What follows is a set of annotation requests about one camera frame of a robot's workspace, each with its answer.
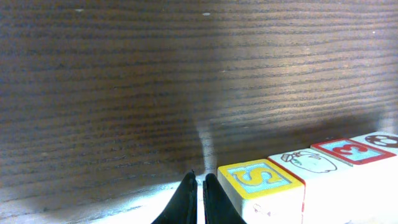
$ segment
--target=drawing on block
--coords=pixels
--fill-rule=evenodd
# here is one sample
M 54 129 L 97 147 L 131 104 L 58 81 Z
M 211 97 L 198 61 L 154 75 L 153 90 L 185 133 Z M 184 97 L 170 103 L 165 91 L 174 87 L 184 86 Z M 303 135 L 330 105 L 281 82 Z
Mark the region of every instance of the drawing on block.
M 367 136 L 365 140 L 377 146 L 398 148 L 398 137 L 395 136 L 372 135 Z
M 395 154 L 350 139 L 337 139 L 313 145 L 314 148 L 329 153 L 349 164 L 361 165 L 386 159 Z
M 290 162 L 298 168 L 305 169 L 314 173 L 327 173 L 337 170 L 337 166 L 326 157 L 317 153 L 300 151 L 294 153 L 285 153 L 281 159 L 285 162 Z

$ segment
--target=wooden block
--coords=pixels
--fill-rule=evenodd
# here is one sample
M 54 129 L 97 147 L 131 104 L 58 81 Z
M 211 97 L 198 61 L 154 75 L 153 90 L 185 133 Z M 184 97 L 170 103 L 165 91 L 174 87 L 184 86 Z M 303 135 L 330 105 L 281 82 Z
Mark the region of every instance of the wooden block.
M 349 166 L 360 166 L 394 157 L 391 152 L 365 145 L 351 139 L 337 139 L 311 145 L 312 149 L 324 152 Z
M 351 140 L 383 151 L 398 154 L 398 135 L 396 134 L 378 131 L 357 136 L 355 138 L 351 138 Z M 395 172 L 395 170 L 398 170 L 398 156 L 394 156 L 388 161 L 381 163 L 379 167 L 374 168 L 373 172 L 368 172 L 369 174 L 372 174 L 372 176 L 377 176 L 379 180 L 386 181 L 385 184 L 377 184 L 378 181 L 375 181 L 375 184 L 372 186 L 373 189 L 379 189 L 375 196 L 369 200 L 371 203 L 378 205 L 372 210 L 375 217 L 383 215 L 386 211 L 391 210 L 391 208 L 393 208 L 393 210 L 398 208 L 398 194 L 396 193 L 398 180 L 396 178 L 391 178 L 393 176 L 392 172 Z
M 396 178 L 392 172 L 398 169 L 397 156 L 383 149 L 352 139 L 337 139 L 311 146 L 353 167 L 349 182 L 353 219 L 377 215 L 383 206 L 389 207 L 389 199 L 396 194 Z
M 217 174 L 247 223 L 301 224 L 303 183 L 267 159 L 221 166 Z
M 300 149 L 268 157 L 305 184 L 304 224 L 348 223 L 351 205 L 347 183 L 353 168 L 322 152 Z
M 377 131 L 351 138 L 351 140 L 366 144 L 368 146 L 373 146 L 387 152 L 398 154 L 398 135 L 396 134 Z

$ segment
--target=white block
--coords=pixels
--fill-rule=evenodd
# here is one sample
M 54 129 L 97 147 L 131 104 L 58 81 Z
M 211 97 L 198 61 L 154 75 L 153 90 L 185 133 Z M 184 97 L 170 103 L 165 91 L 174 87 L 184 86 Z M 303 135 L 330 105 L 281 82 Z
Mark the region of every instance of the white block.
M 353 219 L 375 216 L 390 206 L 391 199 L 398 198 L 398 181 L 392 175 L 398 169 L 395 154 L 352 139 L 322 142 L 311 148 L 353 167 L 351 182 L 346 184 L 355 208 Z
M 385 150 L 387 152 L 398 154 L 398 135 L 396 134 L 377 131 L 351 139 L 362 144 L 367 144 L 369 146 Z
M 353 168 L 313 149 L 300 149 L 268 157 L 305 184 L 304 224 L 348 223 L 351 205 L 347 183 Z
M 304 185 L 266 159 L 218 168 L 218 180 L 248 223 L 302 223 Z

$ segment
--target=wooden surface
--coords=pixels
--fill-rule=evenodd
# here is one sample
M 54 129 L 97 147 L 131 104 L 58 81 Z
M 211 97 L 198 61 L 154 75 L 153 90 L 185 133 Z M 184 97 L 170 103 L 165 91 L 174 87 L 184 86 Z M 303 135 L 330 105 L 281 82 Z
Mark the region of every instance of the wooden surface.
M 137 212 L 191 169 L 398 132 L 395 0 L 54 2 L 0 0 L 0 222 Z

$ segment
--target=block face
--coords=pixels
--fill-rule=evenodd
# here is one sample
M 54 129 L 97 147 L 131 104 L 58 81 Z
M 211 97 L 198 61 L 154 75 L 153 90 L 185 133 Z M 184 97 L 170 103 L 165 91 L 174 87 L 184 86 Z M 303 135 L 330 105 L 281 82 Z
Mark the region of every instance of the block face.
M 313 149 L 286 152 L 270 156 L 268 159 L 293 173 L 294 176 L 304 182 L 308 179 L 333 175 L 351 168 L 347 164 Z
M 351 140 L 398 154 L 398 135 L 396 134 L 377 131 L 351 138 Z
M 391 152 L 350 139 L 322 142 L 312 145 L 311 148 L 330 154 L 351 166 L 363 165 L 395 156 Z
M 243 199 L 302 186 L 299 180 L 266 159 L 222 166 L 218 170 Z

